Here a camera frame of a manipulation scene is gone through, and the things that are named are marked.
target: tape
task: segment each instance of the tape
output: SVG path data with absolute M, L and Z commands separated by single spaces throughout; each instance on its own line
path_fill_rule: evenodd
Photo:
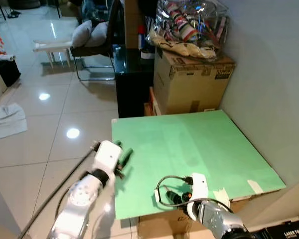
M 155 195 L 155 200 L 158 203 L 159 202 L 159 196 L 158 196 L 158 190 L 154 189 L 154 195 Z
M 256 194 L 262 194 L 264 193 L 263 189 L 259 186 L 259 184 L 253 180 L 247 180 L 250 187 L 254 190 Z
M 215 198 L 225 204 L 227 207 L 230 207 L 229 197 L 226 192 L 226 189 L 223 188 L 219 191 L 214 191 Z

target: white stool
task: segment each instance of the white stool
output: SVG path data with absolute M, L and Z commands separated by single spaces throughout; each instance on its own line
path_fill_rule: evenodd
M 45 51 L 50 65 L 53 68 L 53 62 L 55 62 L 54 52 L 64 52 L 66 61 L 70 67 L 70 52 L 69 48 L 72 45 L 72 41 L 69 40 L 54 40 L 54 41 L 34 41 L 34 52 Z

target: black cable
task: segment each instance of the black cable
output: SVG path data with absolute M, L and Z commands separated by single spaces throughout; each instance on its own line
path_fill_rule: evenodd
M 45 199 L 45 201 L 42 203 L 42 205 L 39 207 L 39 209 L 35 212 L 35 214 L 32 216 L 30 221 L 26 224 L 25 228 L 21 231 L 17 239 L 22 239 L 26 232 L 30 229 L 36 218 L 40 215 L 40 213 L 43 211 L 43 209 L 46 207 L 46 205 L 51 201 L 51 199 L 54 197 L 54 195 L 61 189 L 61 187 L 66 183 L 66 181 L 72 176 L 72 174 L 78 169 L 78 167 L 91 155 L 92 152 L 97 151 L 100 147 L 100 143 L 95 143 L 91 149 L 82 157 L 80 162 L 75 165 L 75 167 L 71 170 L 71 172 L 62 180 L 62 182 L 54 189 L 54 191 L 50 194 L 50 196 Z
M 213 198 L 197 198 L 197 199 L 193 199 L 193 200 L 189 200 L 187 202 L 184 202 L 184 203 L 179 203 L 179 204 L 168 204 L 168 203 L 164 203 L 161 201 L 161 197 L 160 197 L 160 192 L 159 192 L 159 187 L 160 187 L 160 184 L 162 183 L 162 181 L 164 181 L 165 179 L 167 178 L 176 178 L 176 179 L 180 179 L 182 181 L 185 181 L 184 178 L 181 178 L 181 177 L 178 177 L 178 176 L 173 176 L 173 175 L 168 175 L 168 176 L 165 176 L 163 177 L 157 184 L 156 186 L 156 190 L 157 190 L 157 193 L 158 193 L 158 202 L 161 203 L 162 205 L 164 206 L 167 206 L 167 207 L 181 207 L 181 206 L 184 206 L 184 205 L 187 205 L 189 203 L 194 203 L 194 202 L 201 202 L 201 201 L 211 201 L 211 202 L 215 202 L 217 204 L 220 204 L 222 207 L 224 207 L 226 210 L 228 210 L 229 212 L 231 213 L 234 213 L 229 207 L 227 207 L 225 204 L 223 204 L 222 202 L 219 202 L 218 200 L 216 199 L 213 199 Z
M 64 191 L 64 193 L 62 194 L 62 196 L 61 196 L 61 198 L 60 198 L 60 200 L 58 202 L 58 206 L 55 209 L 54 220 L 56 220 L 57 217 L 58 217 L 58 215 L 59 215 L 59 210 L 60 210 L 60 206 L 61 206 L 62 200 L 65 197 L 65 195 L 68 193 L 69 189 L 70 189 L 70 187 L 68 187 L 67 190 Z

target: white towel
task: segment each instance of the white towel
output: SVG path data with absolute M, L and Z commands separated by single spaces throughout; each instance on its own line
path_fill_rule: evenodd
M 26 130 L 25 113 L 21 106 L 16 103 L 0 106 L 0 138 Z

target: cable connector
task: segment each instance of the cable connector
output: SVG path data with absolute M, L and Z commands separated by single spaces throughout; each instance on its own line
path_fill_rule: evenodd
M 183 177 L 182 180 L 185 181 L 189 185 L 193 185 L 194 184 L 192 177 Z

